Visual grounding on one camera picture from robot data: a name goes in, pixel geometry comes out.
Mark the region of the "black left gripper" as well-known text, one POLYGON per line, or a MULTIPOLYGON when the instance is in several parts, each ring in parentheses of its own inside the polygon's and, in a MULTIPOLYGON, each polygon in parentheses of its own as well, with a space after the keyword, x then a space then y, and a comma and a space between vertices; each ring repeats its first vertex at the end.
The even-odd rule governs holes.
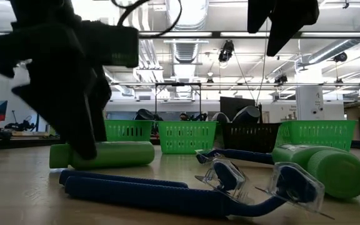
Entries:
POLYGON ((104 71, 96 72, 87 99, 86 55, 74 31, 58 23, 0 35, 0 74, 13 78, 14 68, 26 60, 29 81, 14 86, 12 92, 49 123, 81 158, 94 159, 95 140, 107 140, 103 111, 111 98, 111 88, 104 71))

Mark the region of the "green travel bottle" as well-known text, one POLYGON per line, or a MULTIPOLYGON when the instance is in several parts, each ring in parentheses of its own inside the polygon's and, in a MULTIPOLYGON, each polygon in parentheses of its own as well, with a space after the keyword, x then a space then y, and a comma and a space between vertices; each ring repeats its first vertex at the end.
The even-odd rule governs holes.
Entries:
POLYGON ((143 166, 155 157, 154 146, 149 141, 114 141, 96 143, 97 156, 85 160, 68 144, 50 147, 49 167, 61 169, 72 167, 77 170, 123 168, 143 166))
POLYGON ((351 199, 360 195, 360 160, 343 149, 282 144, 273 149, 272 160, 300 165, 323 183, 326 194, 334 198, 351 199))

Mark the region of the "blue disposable razor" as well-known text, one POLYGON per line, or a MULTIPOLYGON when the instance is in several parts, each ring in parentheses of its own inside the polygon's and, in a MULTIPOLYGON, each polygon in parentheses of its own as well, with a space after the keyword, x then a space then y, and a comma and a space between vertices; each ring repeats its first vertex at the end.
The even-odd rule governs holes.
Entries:
POLYGON ((237 159, 254 163, 274 165, 271 154, 242 151, 235 149, 213 149, 213 150, 196 150, 196 159, 200 164, 206 164, 216 158, 237 159))
MULTIPOLYGON (((205 159, 201 156, 197 157, 204 163, 210 164, 210 168, 203 176, 196 176, 196 179, 208 186, 214 188, 234 200, 241 203, 248 203, 249 178, 239 170, 239 168, 231 161, 223 158, 205 159)), ((167 186, 173 188, 187 188, 184 182, 165 181, 157 179, 145 179, 128 176, 114 176, 107 174, 98 174, 81 171, 63 171, 59 177, 59 184, 65 185, 70 177, 91 178, 102 181, 119 181, 134 184, 150 184, 158 186, 167 186)))
POLYGON ((292 162, 275 164, 264 190, 270 197, 259 204, 251 204, 250 198, 248 203, 236 201, 211 186, 206 190, 81 177, 69 177, 63 186, 66 194, 77 199, 214 218, 259 217, 286 203, 320 213, 324 198, 324 184, 292 162))

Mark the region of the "green plastic basket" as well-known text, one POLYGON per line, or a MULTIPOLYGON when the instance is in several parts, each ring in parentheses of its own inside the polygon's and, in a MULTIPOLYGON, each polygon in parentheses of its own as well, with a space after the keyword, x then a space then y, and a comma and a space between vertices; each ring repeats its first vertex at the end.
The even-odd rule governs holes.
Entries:
POLYGON ((215 121, 159 121, 157 126, 163 154, 194 154, 213 148, 215 121))
POLYGON ((150 141, 154 121, 105 120, 107 141, 150 141))
POLYGON ((349 151, 355 125, 356 121, 352 120, 284 121, 279 127, 275 146, 308 144, 349 151))

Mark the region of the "black monitor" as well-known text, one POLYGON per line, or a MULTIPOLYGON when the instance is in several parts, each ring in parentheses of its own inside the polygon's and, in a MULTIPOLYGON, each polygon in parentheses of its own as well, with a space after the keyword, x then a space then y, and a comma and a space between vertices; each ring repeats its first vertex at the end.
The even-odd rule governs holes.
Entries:
POLYGON ((220 97, 220 111, 233 123, 235 115, 246 106, 256 106, 255 100, 235 97, 220 97))

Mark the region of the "black metal rack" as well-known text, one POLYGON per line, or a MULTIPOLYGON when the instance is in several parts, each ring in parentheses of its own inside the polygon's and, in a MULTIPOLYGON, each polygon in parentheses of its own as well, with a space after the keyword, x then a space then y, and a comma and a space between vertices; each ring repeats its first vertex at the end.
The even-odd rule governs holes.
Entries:
MULTIPOLYGON (((189 86, 192 88, 193 86, 199 87, 199 95, 201 95, 202 92, 202 85, 200 82, 155 82, 154 83, 154 119, 156 121, 162 121, 162 117, 158 114, 158 94, 161 91, 158 91, 159 86, 164 86, 164 89, 166 89, 167 86, 172 87, 184 87, 189 86)), ((186 121, 204 121, 207 118, 207 114, 202 113, 202 101, 199 100, 199 114, 197 117, 191 117, 186 115, 187 119, 186 121)))

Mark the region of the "black plastic basket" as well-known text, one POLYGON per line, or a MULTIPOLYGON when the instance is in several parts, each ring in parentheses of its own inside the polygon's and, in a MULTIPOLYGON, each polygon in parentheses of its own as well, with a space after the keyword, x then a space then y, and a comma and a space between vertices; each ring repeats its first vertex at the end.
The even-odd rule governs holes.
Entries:
POLYGON ((220 124, 225 149, 272 153, 281 123, 220 124))

